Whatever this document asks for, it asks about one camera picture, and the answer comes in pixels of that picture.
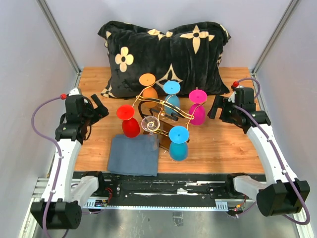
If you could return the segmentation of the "blue cloth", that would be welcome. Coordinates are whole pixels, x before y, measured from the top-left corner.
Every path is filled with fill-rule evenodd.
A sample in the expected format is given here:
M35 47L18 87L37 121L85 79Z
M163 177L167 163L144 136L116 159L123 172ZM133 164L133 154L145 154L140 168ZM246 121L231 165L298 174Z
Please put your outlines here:
M128 138L116 135L111 141L107 170L128 176L157 176L159 140L156 135Z

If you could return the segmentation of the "blue wine glass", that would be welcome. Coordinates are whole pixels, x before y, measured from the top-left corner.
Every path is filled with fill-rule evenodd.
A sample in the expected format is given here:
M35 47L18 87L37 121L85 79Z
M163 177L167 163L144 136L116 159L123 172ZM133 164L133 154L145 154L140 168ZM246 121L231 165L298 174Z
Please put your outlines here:
M169 132L169 139L171 144L169 147L169 154L172 159L176 161L183 161L188 156L188 145L190 133L184 126L175 126Z
M166 82L163 86L163 90L167 94L165 100L178 108L180 108L180 100L176 94L180 92L180 89L180 84L176 81Z

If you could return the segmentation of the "red plastic wine glass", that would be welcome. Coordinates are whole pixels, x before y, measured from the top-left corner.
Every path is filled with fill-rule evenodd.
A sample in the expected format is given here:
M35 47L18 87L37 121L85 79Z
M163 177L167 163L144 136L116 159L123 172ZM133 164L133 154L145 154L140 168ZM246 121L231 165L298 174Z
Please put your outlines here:
M134 138L139 135L140 127L138 121L134 118L134 109L131 105L120 106L117 111L117 117L122 120L122 130L125 136Z

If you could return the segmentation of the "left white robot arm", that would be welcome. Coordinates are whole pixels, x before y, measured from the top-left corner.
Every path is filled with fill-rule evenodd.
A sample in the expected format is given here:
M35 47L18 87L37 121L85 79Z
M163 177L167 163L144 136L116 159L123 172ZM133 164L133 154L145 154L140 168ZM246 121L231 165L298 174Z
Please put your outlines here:
M41 200L33 202L30 209L45 232L78 228L82 208L90 196L101 196L106 191L105 179L100 171L85 172L74 188L71 183L83 142L89 138L92 125L108 116L108 109L97 95L87 98L76 89L56 99L65 102L66 112L60 117L55 137L48 137L33 129L56 147L49 181Z

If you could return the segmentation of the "magenta plastic wine glass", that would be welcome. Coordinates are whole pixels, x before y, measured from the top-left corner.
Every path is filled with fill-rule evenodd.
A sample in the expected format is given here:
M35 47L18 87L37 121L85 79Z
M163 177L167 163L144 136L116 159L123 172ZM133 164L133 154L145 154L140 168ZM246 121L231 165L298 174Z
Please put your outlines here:
M206 110L203 104L207 101L208 97L205 91L195 89L189 94L189 99L194 103L189 114L193 115L190 123L193 125L202 125L206 119Z

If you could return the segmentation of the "blue wine glass front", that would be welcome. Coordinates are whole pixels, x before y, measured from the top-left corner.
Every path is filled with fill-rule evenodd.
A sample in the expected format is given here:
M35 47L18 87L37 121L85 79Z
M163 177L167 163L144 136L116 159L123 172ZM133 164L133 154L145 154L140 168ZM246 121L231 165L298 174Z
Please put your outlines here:
M169 147L169 154L172 159L176 161L183 161L188 156L188 145L190 133L184 126L175 126L169 132L169 139L171 144Z

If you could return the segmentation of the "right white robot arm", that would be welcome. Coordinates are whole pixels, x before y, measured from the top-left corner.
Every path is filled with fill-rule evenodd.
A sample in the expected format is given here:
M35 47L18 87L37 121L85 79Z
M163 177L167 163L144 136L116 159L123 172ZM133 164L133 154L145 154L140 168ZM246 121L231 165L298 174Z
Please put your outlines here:
M303 224L308 224L310 214L305 201L310 186L306 180L299 180L288 165L277 144L267 113L257 110L254 90L237 87L230 97L217 95L208 117L214 119L217 110L221 110L219 118L222 122L239 127L250 139L266 179L266 183L261 183L246 173L229 174L224 186L225 194L229 198L243 194L254 200L265 217L283 215L289 219L290 214L304 210L306 220Z

